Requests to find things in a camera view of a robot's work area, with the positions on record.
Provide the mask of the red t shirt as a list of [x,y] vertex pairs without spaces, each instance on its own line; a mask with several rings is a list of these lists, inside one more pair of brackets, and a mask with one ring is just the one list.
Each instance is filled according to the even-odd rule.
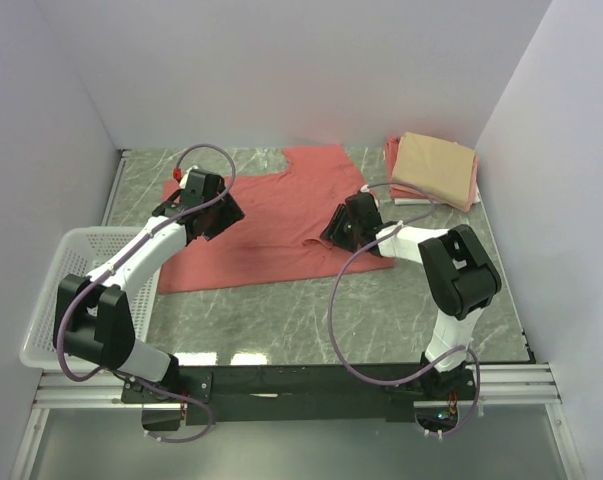
[[321,240],[337,206],[364,184],[339,145],[282,151],[285,170],[238,176],[231,189],[243,220],[216,238],[197,239],[166,262],[161,294],[336,275],[349,254]]

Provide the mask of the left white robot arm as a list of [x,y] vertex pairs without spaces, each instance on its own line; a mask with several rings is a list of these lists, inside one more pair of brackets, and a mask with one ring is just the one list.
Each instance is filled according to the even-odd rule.
[[157,401],[182,392],[178,359],[139,339],[131,302],[174,255],[199,237],[211,240],[244,218],[224,178],[197,168],[153,211],[143,228],[110,260],[89,273],[67,275],[58,285],[52,345],[72,380],[73,356],[145,381]]

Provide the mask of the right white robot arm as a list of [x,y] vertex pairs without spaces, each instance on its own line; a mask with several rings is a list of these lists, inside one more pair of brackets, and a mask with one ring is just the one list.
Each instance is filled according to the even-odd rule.
[[[337,358],[356,378],[373,385],[399,387],[419,382],[425,395],[441,399],[474,377],[467,369],[474,328],[502,280],[474,230],[465,224],[451,229],[412,227],[409,221],[382,220],[375,197],[359,192],[335,210],[320,238],[352,256],[337,275],[327,311],[328,333]],[[437,318],[420,368],[398,380],[380,380],[349,364],[333,328],[334,301],[340,278],[359,256],[407,260],[423,267]]]

